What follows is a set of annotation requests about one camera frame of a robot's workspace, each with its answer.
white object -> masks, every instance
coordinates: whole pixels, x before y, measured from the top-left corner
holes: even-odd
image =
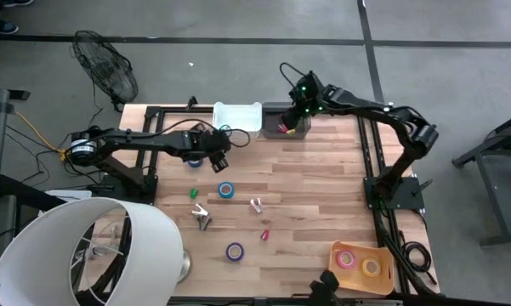
[[[248,132],[251,139],[256,139],[263,126],[263,105],[259,102],[252,105],[225,105],[217,102],[213,105],[213,125],[216,128],[240,128]],[[233,132],[231,138],[247,141],[246,135],[238,132]]]
[[[107,198],[69,202],[29,224],[0,257],[0,304],[78,306],[70,270],[77,243],[98,217],[119,207],[130,217],[132,244],[106,305],[166,305],[183,264],[178,227],[158,208]]]
[[[253,206],[253,208],[255,208],[257,213],[263,212],[263,203],[261,202],[261,199],[252,199],[249,203]]]
[[[191,213],[194,214],[195,216],[207,216],[207,211],[202,208],[202,206],[198,203],[195,204],[196,207],[198,207],[198,209],[200,209],[200,211],[192,211]]]

wooden tabletop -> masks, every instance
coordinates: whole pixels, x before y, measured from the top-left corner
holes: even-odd
[[[141,131],[146,106],[126,105],[120,128]],[[212,121],[211,114],[166,114],[164,126],[185,118]],[[189,129],[195,124],[186,122],[177,128]],[[380,125],[380,133],[390,165],[402,147],[391,128]],[[133,166],[136,152],[118,151],[115,157]],[[178,225],[193,260],[190,276],[177,286],[174,295],[290,297],[309,293],[310,282],[319,279],[327,265],[333,241],[377,246],[372,213],[366,208],[362,188],[366,174],[353,116],[318,116],[312,119],[304,140],[261,137],[246,148],[233,148],[226,159],[229,167],[214,173],[208,160],[202,167],[191,168],[179,158],[159,154],[155,205]],[[235,185],[231,199],[219,197],[217,187],[223,181]],[[190,199],[192,188],[198,189],[194,201]],[[249,205],[252,198],[262,200],[262,214]],[[197,202],[213,218],[206,232],[198,230],[191,214]],[[429,249],[420,217],[411,211],[397,211],[396,216],[406,240],[418,241]],[[266,229],[270,238],[262,241],[259,237]],[[238,263],[224,255],[225,248],[235,241],[245,249]],[[420,276],[430,284],[425,274]],[[338,295],[373,297],[346,289],[339,289]]]

concrete floor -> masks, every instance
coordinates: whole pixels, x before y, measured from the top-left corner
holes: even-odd
[[[511,0],[366,0],[366,9],[374,39],[511,41]],[[34,35],[91,29],[144,37],[362,38],[355,0],[36,0],[3,16],[19,24],[20,34]],[[288,85],[277,70],[282,61],[373,99],[363,47],[115,46],[133,63],[136,103],[186,102],[193,94],[205,103],[285,100]],[[54,144],[84,129],[95,112],[91,82],[69,47],[0,42],[0,88],[32,92],[15,107]],[[416,107],[440,131],[414,170],[434,180],[423,195],[441,290],[455,298],[511,303],[511,246],[478,246],[480,238],[497,233],[478,169],[472,164],[457,170],[450,163],[511,117],[511,49],[376,48],[376,58],[385,99]],[[105,111],[95,122],[116,126],[120,114],[98,89],[97,103]],[[18,118],[10,117],[9,124],[29,133]],[[35,171],[33,158],[17,144],[7,141],[5,151],[3,173],[23,179]],[[52,178],[39,189],[90,183],[65,173],[56,156],[42,160]]]

fan grille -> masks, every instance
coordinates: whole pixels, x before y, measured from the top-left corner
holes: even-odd
[[[77,31],[72,44],[77,60],[93,82],[112,100],[132,102],[138,84],[130,62],[93,31]]]

white plastic bin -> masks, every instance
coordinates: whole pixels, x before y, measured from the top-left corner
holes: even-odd
[[[248,132],[252,140],[256,139],[263,126],[263,105],[259,102],[252,105],[226,105],[217,102],[213,106],[213,125],[216,128],[240,128]],[[239,144],[247,141],[246,135],[238,132],[234,132],[230,138]]]

